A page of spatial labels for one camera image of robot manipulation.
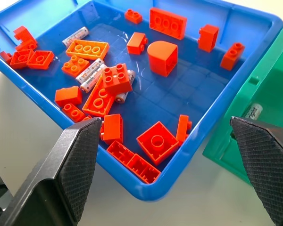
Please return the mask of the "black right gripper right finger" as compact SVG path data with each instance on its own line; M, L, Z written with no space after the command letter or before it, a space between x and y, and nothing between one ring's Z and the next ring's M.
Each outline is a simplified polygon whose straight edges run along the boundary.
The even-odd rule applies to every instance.
M275 226L283 226L283 128L236 116L230 125L251 185Z

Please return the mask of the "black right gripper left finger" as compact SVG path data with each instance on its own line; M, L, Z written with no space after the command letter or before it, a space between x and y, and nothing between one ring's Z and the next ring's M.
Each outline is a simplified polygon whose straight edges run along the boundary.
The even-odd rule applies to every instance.
M92 184L99 117L66 128L20 186L0 226L77 226Z

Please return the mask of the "green plastic bin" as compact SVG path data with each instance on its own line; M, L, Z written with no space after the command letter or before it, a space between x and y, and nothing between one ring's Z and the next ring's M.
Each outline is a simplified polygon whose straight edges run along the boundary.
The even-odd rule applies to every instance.
M283 128L283 29L236 94L213 132L203 155L249 183L230 118L245 117L249 107L263 107L257 120Z

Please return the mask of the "white AA battery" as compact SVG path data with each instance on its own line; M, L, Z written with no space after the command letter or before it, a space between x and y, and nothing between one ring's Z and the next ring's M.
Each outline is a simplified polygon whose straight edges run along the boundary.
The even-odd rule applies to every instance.
M91 76L87 78L85 82L80 85L80 89L85 93L89 93L94 88L101 75L102 70L94 72Z
M73 34L71 34L70 36L68 36L67 38L65 38L62 43L66 46L69 47L70 44L74 41L74 40L81 40L84 37L86 37L89 34L88 29L84 26L82 28L80 28L79 30L77 30L76 32L74 32Z
M253 103L249 107L249 109L248 109L248 111L247 111L247 113L245 115L245 118L250 118L252 120L257 120L259 118L259 116L260 116L262 111L263 111L263 107L260 104Z
M136 73L133 70L127 70L127 72L128 72L129 79L130 79L130 84L132 85L133 82L134 82ZM121 104L124 103L127 96L128 96L128 93L129 93L129 91L116 95L115 101L118 102L118 103L121 103Z
M83 84L91 75L98 69L101 65L104 64L104 61L100 58L96 59L91 63L83 72L81 72L77 77L76 81L80 84Z

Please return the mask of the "red two-stud flat brick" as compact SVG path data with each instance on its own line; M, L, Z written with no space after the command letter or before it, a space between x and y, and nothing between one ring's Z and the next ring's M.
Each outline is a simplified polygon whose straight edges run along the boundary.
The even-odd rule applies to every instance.
M65 113L74 123L82 121L85 117L85 114L72 103L66 104L62 108L62 112Z

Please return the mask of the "red ribbed hollow brick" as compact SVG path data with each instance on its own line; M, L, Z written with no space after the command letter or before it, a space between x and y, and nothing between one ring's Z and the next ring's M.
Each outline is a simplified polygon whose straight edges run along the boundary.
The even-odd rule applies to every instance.
M133 158L134 153L118 141L113 143L107 148L107 152L117 159L125 167L128 167L129 161Z
M158 169L149 164L138 154L134 154L126 166L133 174L146 184L155 182L161 174Z

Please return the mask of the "red tall brick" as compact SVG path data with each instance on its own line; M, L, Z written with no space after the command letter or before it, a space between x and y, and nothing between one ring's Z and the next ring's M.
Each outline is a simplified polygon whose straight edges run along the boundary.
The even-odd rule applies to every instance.
M114 141L123 143L123 119L120 114L104 116L100 138L108 145Z

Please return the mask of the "red sloped brick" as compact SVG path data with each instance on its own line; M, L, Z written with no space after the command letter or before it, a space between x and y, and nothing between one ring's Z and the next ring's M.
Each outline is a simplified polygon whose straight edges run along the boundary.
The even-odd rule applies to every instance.
M63 108L66 104L72 103L74 105L80 105L83 100L82 91L78 86L72 86L69 88L62 88L56 90L55 103Z

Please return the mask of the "red long hollow brick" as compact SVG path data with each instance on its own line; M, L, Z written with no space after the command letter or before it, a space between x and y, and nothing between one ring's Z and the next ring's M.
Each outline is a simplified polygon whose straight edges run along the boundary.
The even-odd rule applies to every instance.
M102 76L100 76L82 110L85 114L103 118L108 115L114 101L115 97L105 90Z

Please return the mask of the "thin red brick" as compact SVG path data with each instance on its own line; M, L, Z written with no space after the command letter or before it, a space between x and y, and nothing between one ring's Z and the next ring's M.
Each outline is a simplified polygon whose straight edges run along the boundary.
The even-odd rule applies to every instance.
M192 121L189 120L188 115L181 114L179 116L177 131L176 131L176 140L178 141L179 146L181 146L186 138L189 135L189 131L192 129Z

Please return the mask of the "large red hollow square brick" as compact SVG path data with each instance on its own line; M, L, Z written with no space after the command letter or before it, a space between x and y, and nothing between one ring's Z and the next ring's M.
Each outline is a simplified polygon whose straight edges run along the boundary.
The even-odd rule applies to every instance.
M139 135L136 140L155 165L162 163L179 146L179 141L160 121Z

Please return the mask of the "orange four-stud brick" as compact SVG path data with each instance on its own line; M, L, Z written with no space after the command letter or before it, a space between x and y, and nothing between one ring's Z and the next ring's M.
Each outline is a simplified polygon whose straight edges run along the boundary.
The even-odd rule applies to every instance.
M67 75L76 78L81 72L83 72L90 62L78 56L71 56L70 60L64 63L62 71Z

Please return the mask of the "red four-stud brick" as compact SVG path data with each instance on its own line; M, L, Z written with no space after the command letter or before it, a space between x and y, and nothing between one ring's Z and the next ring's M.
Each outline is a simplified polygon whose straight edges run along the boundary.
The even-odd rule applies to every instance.
M125 63L106 67L102 79L104 89L113 96L133 90Z

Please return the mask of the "blue plastic bin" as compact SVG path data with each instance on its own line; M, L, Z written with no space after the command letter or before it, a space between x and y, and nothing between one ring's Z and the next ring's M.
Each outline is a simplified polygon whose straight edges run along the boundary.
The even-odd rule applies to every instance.
M150 9L159 8L187 18L185 35L175 39L149 27ZM128 9L142 15L134 24L125 19ZM211 52L198 48L199 30L210 24L219 28ZM20 0L0 12L0 52L13 53L19 41L14 30L24 26L42 50L55 59L47 70L13 70L0 57L0 71L18 86L61 128L73 122L55 104L57 89L76 84L61 68L67 60L62 41L78 29L89 29L89 40L110 46L105 63L125 63L136 72L133 90L123 104L114 103L112 114L124 121L124 145L147 159L136 138L160 121L175 133L178 118L188 115L193 129L185 144L158 165L157 182L146 185L99 146L97 163L134 197L155 201L163 197L188 165L203 139L227 109L236 92L283 28L272 14L222 0ZM158 40L178 46L178 63L164 78L150 70L147 52L130 55L126 44L134 32L145 33L149 42ZM220 67L236 42L245 46L231 71Z

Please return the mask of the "orange long hollow brick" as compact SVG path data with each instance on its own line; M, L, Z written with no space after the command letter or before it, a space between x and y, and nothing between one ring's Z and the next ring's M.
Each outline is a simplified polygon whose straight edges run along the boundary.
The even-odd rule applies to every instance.
M109 50L107 42L74 40L66 50L66 55L77 56L87 60L103 60Z

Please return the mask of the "red brick with side studs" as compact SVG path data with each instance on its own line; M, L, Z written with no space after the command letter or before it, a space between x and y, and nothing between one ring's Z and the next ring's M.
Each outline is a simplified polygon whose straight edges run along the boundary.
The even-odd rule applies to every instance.
M127 50L129 54L140 55L148 43L148 38L145 33L134 32L127 43Z

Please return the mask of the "red rounded block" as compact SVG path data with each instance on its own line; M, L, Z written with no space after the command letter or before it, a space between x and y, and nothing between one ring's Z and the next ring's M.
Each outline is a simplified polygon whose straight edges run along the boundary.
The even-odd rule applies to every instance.
M158 40L147 48L149 66L152 72L167 77L178 63L178 46Z

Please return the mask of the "small red two-stud brick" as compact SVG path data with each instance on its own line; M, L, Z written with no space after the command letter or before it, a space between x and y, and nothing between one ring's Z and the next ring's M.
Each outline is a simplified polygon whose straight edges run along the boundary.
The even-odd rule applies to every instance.
M136 11L133 11L132 9L128 9L125 12L125 19L129 20L130 22L134 24L139 24L143 20L142 15Z

